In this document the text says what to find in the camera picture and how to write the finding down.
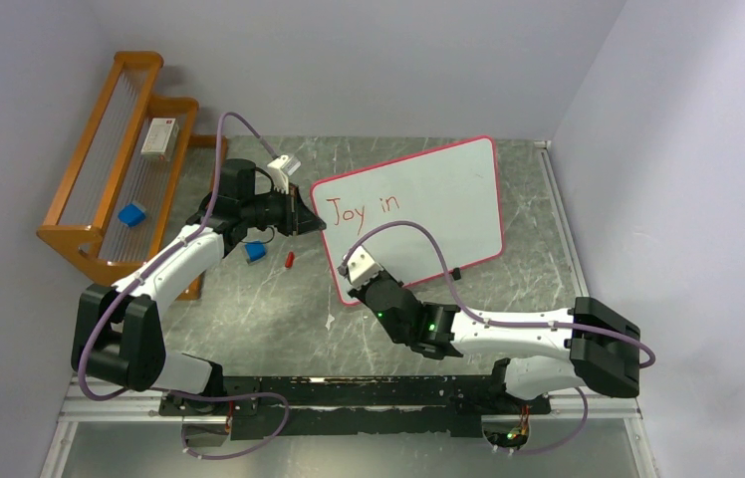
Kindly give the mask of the red marker cap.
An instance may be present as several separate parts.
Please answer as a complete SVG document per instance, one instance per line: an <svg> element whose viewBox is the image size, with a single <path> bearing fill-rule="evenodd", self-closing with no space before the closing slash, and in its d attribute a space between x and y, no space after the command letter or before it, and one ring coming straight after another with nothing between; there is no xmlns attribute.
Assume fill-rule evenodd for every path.
<svg viewBox="0 0 745 478"><path fill-rule="evenodd" d="M294 253L293 251L289 252L289 253L287 254L287 257L286 257L286 260L285 260L285 264L284 264L284 267L285 267L286 269L290 269L290 268L292 268L292 267L293 267L293 265L294 265L294 262L295 262L295 258L296 258L296 255L295 255L295 253Z"/></svg>

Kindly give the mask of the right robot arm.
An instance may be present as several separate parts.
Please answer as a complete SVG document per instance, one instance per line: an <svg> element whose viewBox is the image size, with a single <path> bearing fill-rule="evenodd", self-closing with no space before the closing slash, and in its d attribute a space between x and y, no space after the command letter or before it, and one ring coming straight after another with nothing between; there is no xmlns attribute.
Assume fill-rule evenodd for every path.
<svg viewBox="0 0 745 478"><path fill-rule="evenodd" d="M498 411L580 386L608 397L639 395L640 328L595 298L538 313L475 311L422 302L387 273L349 294L373 312L394 343L428 359L504 355L502 376L487 387Z"/></svg>

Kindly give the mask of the red framed whiteboard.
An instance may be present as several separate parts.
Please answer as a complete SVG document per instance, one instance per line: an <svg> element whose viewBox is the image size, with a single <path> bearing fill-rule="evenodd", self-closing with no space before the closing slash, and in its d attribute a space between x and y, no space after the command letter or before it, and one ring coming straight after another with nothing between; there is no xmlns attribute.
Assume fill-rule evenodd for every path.
<svg viewBox="0 0 745 478"><path fill-rule="evenodd" d="M399 281L414 285L440 276L434 250L449 268L499 257L505 248L495 141L478 136L321 179L311 188L333 270L351 246L384 223L415 222L434 238L400 226L364 244Z"/></svg>

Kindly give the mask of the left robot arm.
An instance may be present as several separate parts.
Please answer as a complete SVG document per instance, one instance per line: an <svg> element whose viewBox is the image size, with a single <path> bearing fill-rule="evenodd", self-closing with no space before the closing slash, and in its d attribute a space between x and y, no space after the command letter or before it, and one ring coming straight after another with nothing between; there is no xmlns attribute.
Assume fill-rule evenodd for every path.
<svg viewBox="0 0 745 478"><path fill-rule="evenodd" d="M161 320L198 276L243 243L250 229L286 237L325 229L290 180L299 166L289 155L264 168L247 159L224 160L211 192L167 246L135 272L82 293L71 366L86 397L102 400L88 385L93 377L118 385L121 392L170 390L203 414L222 407L221 365L168 351Z"/></svg>

